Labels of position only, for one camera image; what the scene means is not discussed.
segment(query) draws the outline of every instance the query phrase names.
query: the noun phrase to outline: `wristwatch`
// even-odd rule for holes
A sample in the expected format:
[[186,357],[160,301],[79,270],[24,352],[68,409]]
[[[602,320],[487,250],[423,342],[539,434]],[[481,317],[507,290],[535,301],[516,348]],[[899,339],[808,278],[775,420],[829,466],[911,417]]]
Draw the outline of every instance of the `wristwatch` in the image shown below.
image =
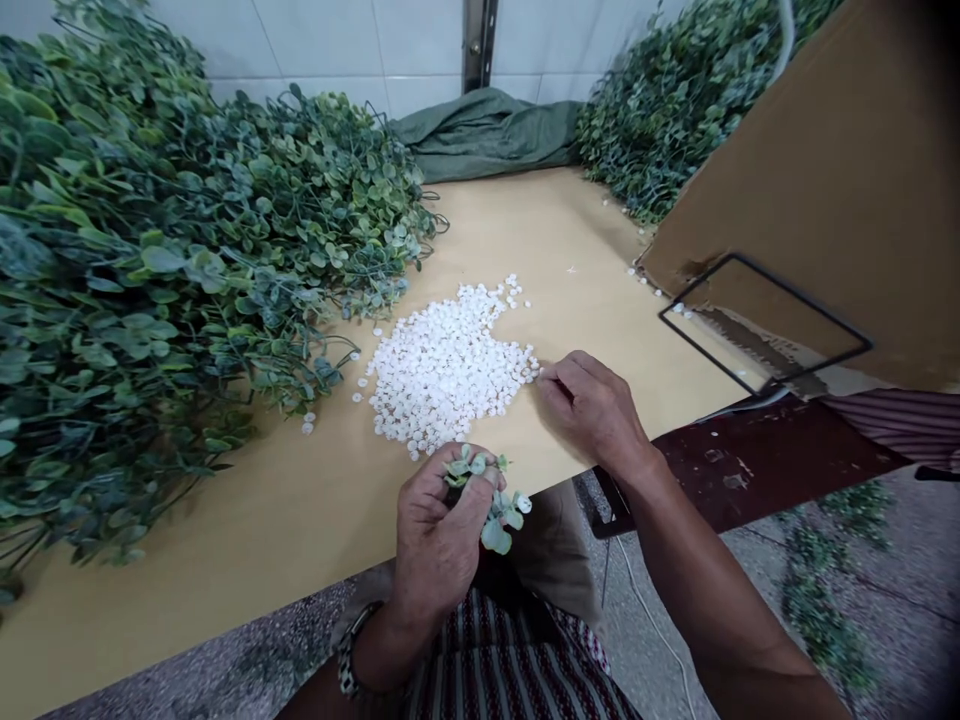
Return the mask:
[[337,653],[340,656],[337,668],[337,678],[340,680],[340,692],[351,700],[357,696],[357,693],[359,693],[361,689],[360,683],[357,682],[357,678],[353,674],[353,645],[363,626],[366,625],[367,620],[373,617],[373,614],[382,606],[382,600],[377,600],[367,605],[337,644]]

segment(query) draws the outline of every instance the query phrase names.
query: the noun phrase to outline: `dark red table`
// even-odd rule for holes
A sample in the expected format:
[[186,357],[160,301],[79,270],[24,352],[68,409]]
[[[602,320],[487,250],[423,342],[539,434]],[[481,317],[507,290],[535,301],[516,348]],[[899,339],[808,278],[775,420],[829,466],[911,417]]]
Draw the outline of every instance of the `dark red table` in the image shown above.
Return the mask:
[[[793,396],[679,428],[653,444],[718,533],[911,464],[825,405]],[[613,479],[602,468],[594,472],[612,517],[594,507],[593,534],[605,539],[633,530]]]

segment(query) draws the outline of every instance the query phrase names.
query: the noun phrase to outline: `green cloth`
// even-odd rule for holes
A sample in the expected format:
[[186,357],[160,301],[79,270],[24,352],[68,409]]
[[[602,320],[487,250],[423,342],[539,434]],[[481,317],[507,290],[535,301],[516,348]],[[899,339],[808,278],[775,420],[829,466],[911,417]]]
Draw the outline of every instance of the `green cloth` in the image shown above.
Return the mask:
[[573,165],[581,103],[534,105],[481,88],[390,123],[424,182],[446,182]]

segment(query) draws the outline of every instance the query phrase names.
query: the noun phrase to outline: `table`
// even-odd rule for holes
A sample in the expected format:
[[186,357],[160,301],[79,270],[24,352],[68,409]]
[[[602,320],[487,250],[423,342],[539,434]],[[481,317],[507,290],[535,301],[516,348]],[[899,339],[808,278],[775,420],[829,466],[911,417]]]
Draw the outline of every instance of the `table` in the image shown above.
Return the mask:
[[[769,407],[678,428],[653,444],[718,533],[912,464],[825,405],[792,395]],[[613,478],[602,468],[594,473],[612,515],[605,519],[598,508],[589,511],[594,536],[633,532],[633,517]]]
[[[574,348],[597,355],[630,382],[651,436],[743,399],[656,318],[665,299],[626,273],[636,227],[579,170],[435,189],[452,227],[423,273],[411,271],[397,317],[455,297],[460,282],[496,285],[516,273],[532,307],[506,313],[494,336],[532,343],[542,360]],[[31,562],[27,592],[0,629],[7,720],[35,717],[392,557],[396,493],[415,466],[403,444],[374,435],[373,409],[350,398],[377,341],[372,327],[337,328],[363,357],[320,404],[314,434],[260,413],[259,439],[150,533],[142,561],[78,569],[59,548]],[[707,331],[690,331],[733,367],[746,365]],[[530,495],[592,464],[544,422],[532,388],[506,417],[477,422],[469,440],[505,453],[511,488]]]

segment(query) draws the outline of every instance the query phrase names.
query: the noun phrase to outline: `wooden board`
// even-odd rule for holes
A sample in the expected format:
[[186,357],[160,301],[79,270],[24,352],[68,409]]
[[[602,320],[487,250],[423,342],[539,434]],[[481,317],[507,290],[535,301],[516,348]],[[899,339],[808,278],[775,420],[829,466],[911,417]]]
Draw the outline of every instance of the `wooden board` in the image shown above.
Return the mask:
[[[955,38],[940,42],[949,31],[931,31],[929,10],[847,0],[690,181],[644,256],[674,295],[740,251],[874,341],[807,378],[808,395],[960,392]],[[774,343],[803,366],[856,345],[736,266],[690,300],[727,313],[715,317],[731,338],[761,354]]]
[[[494,336],[532,343],[542,360],[592,352],[629,380],[651,436],[744,397],[657,319],[664,301],[626,274],[635,226],[579,171],[437,189],[435,209],[453,226],[411,275],[397,317],[455,297],[458,283],[495,286],[513,272],[533,306],[508,311]],[[144,560],[77,569],[64,548],[34,560],[28,592],[0,628],[5,718],[35,717],[394,554],[396,493],[415,465],[403,444],[374,435],[370,405],[350,399],[376,347],[371,329],[340,328],[363,357],[321,403],[314,434],[261,417],[261,437],[149,535]],[[510,486],[528,494],[592,464],[542,422],[532,386],[505,417],[475,423],[469,440],[506,453]]]

